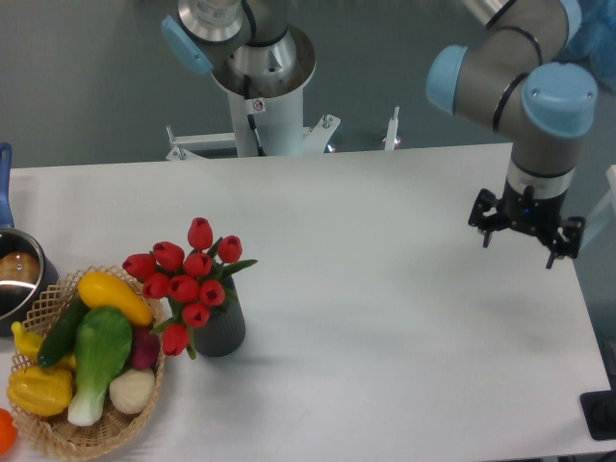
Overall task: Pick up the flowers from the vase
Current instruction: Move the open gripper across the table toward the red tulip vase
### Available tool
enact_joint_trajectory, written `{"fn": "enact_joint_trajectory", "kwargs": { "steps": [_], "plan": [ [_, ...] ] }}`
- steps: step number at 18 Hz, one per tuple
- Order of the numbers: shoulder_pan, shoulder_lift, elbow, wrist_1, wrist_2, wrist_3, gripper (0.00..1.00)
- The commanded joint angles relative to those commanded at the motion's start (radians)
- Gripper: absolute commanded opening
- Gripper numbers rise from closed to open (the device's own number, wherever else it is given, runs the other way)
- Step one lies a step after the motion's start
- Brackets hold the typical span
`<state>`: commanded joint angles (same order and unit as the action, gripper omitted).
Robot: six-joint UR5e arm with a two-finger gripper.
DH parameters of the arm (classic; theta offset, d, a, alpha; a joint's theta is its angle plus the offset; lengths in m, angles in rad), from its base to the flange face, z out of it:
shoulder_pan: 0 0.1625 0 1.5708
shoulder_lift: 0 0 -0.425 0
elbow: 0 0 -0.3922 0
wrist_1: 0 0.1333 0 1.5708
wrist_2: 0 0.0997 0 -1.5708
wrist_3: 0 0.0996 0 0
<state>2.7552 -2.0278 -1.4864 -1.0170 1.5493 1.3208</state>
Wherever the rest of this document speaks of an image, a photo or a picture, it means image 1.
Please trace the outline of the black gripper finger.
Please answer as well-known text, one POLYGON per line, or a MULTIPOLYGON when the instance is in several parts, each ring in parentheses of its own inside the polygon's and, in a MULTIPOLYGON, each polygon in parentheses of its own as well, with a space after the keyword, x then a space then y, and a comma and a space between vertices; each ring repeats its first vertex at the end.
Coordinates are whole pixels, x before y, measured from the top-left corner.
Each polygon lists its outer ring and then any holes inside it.
POLYGON ((562 218, 548 245, 550 256, 546 269, 550 270, 556 260, 569 257, 576 259, 581 249, 586 219, 580 216, 562 218))
POLYGON ((489 246, 493 233, 506 228, 506 215, 500 205, 501 201, 487 189, 481 189, 475 199, 468 224, 482 235, 483 247, 489 246))

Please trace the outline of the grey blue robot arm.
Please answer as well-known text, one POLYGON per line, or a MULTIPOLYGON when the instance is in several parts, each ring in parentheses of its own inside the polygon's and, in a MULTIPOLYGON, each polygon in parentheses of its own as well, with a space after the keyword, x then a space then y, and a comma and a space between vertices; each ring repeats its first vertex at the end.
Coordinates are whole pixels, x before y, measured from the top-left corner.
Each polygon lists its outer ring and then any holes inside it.
POLYGON ((577 258, 583 217, 561 208, 591 128, 594 77, 555 57, 577 33, 576 1, 467 1, 485 26, 480 48, 452 45, 428 71, 426 97, 436 107, 484 125, 512 142, 503 192, 481 190, 469 224, 485 244, 511 229, 536 238, 553 263, 577 258))

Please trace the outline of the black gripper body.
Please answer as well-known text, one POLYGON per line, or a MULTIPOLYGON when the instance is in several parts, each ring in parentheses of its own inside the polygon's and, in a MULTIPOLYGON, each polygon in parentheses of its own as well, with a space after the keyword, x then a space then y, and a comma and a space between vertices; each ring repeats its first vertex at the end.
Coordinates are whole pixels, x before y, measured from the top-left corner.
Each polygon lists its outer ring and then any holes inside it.
POLYGON ((500 211, 508 228, 535 237, 543 245, 553 242, 561 223, 561 208, 566 193, 548 199, 537 199, 516 192, 504 185, 500 211))

